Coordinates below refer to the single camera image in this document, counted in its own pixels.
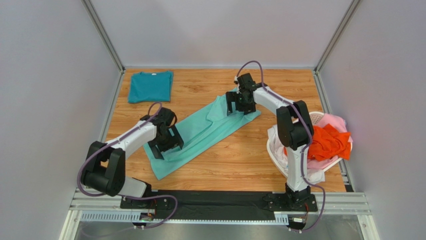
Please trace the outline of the mint green t shirt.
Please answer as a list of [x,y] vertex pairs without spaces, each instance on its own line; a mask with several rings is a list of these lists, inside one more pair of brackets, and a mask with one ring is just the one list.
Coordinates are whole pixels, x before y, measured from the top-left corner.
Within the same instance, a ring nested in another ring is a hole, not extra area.
[[156,159],[149,145],[144,144],[143,149],[157,180],[162,180],[261,115],[259,110],[249,114],[235,110],[227,115],[227,110],[226,96],[217,96],[210,104],[176,123],[183,148],[162,152],[163,159]]

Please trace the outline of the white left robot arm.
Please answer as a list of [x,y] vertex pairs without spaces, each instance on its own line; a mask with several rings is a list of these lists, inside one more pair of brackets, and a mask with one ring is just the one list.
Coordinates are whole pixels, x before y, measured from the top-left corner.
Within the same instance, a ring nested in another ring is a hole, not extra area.
[[148,145],[149,152],[157,160],[164,160],[163,153],[168,150],[176,147],[182,149],[184,141],[176,122],[176,114],[171,109],[161,107],[154,114],[143,116],[122,135],[107,142],[94,141],[78,172],[78,188],[96,190],[94,194],[85,192],[90,197],[143,198],[149,185],[126,175],[126,160],[144,145]]

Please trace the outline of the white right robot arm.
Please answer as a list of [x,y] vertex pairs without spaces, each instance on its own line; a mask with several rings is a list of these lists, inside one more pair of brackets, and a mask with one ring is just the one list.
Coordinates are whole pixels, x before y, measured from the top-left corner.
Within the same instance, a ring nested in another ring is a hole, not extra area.
[[261,105],[276,116],[277,136],[287,152],[288,175],[285,193],[291,202],[306,200],[311,194],[310,185],[304,179],[307,170],[307,151],[312,142],[314,129],[307,104],[286,99],[271,90],[263,82],[255,83],[249,73],[236,76],[236,91],[228,91],[226,111],[245,115]]

